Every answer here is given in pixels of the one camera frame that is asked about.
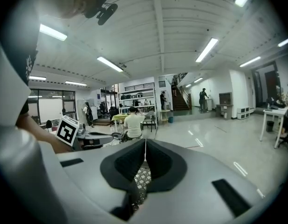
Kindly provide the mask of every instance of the trash can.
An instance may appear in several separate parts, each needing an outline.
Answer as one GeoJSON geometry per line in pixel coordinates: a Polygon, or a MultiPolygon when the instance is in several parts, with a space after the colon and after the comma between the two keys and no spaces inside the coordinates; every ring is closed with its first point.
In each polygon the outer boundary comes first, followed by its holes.
{"type": "Polygon", "coordinates": [[[272,132],[274,127],[273,121],[267,121],[266,122],[266,132],[272,132]]]}

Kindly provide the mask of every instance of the ceiling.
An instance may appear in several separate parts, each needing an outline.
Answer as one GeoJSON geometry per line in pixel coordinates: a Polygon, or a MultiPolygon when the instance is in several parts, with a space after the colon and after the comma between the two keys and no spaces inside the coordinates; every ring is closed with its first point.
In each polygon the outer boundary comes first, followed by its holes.
{"type": "Polygon", "coordinates": [[[72,19],[41,17],[41,23],[68,35],[61,42],[40,33],[34,76],[46,82],[83,82],[85,89],[137,78],[197,72],[205,74],[222,64],[239,64],[264,54],[280,52],[276,45],[287,38],[268,0],[107,0],[118,10],[103,25],[82,15],[72,19]],[[211,37],[219,42],[201,62],[195,60],[211,37]],[[117,72],[96,60],[103,56],[117,72]]]}

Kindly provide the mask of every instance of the glossy white floor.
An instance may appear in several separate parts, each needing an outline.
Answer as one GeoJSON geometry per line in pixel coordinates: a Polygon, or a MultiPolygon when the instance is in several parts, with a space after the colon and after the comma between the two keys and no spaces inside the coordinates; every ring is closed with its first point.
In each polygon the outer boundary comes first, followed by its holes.
{"type": "MultiPolygon", "coordinates": [[[[209,154],[236,172],[238,163],[246,178],[264,195],[277,188],[288,172],[288,147],[274,149],[276,133],[264,133],[259,141],[263,116],[253,114],[244,120],[200,119],[144,128],[143,137],[173,143],[189,150],[209,154]]],[[[92,131],[115,132],[114,127],[96,126],[92,131]]]]}

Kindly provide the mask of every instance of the table leg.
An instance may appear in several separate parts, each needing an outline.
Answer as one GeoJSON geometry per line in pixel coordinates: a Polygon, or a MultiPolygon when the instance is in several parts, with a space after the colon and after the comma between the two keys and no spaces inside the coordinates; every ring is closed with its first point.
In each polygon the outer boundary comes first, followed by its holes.
{"type": "Polygon", "coordinates": [[[276,137],[276,142],[275,142],[274,148],[278,147],[279,140],[280,140],[280,135],[281,135],[282,128],[283,128],[283,122],[284,122],[284,116],[282,116],[282,118],[281,118],[280,129],[279,129],[279,132],[278,132],[278,136],[276,137]]]}
{"type": "Polygon", "coordinates": [[[262,138],[263,138],[263,133],[264,133],[264,129],[265,129],[265,123],[266,123],[266,113],[264,113],[264,119],[263,119],[263,125],[262,125],[260,141],[262,141],[262,138]]]}
{"type": "Polygon", "coordinates": [[[117,122],[116,122],[116,120],[114,121],[114,123],[115,123],[115,129],[116,129],[116,133],[117,133],[118,130],[117,130],[117,122]]]}

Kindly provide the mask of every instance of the white board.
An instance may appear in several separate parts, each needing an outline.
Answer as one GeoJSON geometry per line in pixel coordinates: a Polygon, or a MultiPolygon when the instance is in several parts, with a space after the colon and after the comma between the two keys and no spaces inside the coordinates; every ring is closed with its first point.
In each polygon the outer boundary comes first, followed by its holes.
{"type": "Polygon", "coordinates": [[[41,122],[60,119],[62,117],[61,99],[39,99],[41,122]]]}

